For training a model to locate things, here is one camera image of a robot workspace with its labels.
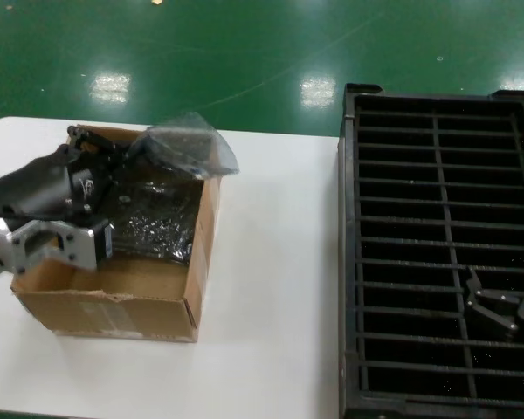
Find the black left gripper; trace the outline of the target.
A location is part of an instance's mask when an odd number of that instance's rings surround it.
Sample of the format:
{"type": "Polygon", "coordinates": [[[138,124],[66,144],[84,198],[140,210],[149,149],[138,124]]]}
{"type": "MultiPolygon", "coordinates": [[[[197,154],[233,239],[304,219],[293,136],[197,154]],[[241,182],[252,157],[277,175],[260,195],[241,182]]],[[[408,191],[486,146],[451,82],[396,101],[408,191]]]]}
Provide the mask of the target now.
{"type": "Polygon", "coordinates": [[[65,217],[99,205],[128,149],[80,126],[67,133],[71,146],[0,177],[0,215],[65,217]]]}

